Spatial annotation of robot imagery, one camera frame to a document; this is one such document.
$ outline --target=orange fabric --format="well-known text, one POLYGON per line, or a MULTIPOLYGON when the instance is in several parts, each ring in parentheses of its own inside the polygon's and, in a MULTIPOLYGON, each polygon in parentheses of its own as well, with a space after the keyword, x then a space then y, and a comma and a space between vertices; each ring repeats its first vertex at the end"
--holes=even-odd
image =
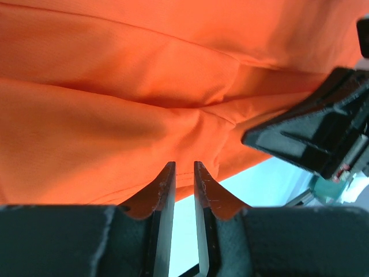
POLYGON ((177 162, 222 180, 243 132, 359 59, 368 0, 0 0, 0 203, 114 203, 177 162))

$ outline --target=orange shirt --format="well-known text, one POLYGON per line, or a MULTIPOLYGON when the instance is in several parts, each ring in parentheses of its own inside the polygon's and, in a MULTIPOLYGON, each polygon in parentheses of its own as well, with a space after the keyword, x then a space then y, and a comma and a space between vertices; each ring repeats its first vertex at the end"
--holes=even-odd
POLYGON ((177 162, 221 181, 247 128, 360 58, 369 0, 0 0, 0 203, 119 204, 177 162))

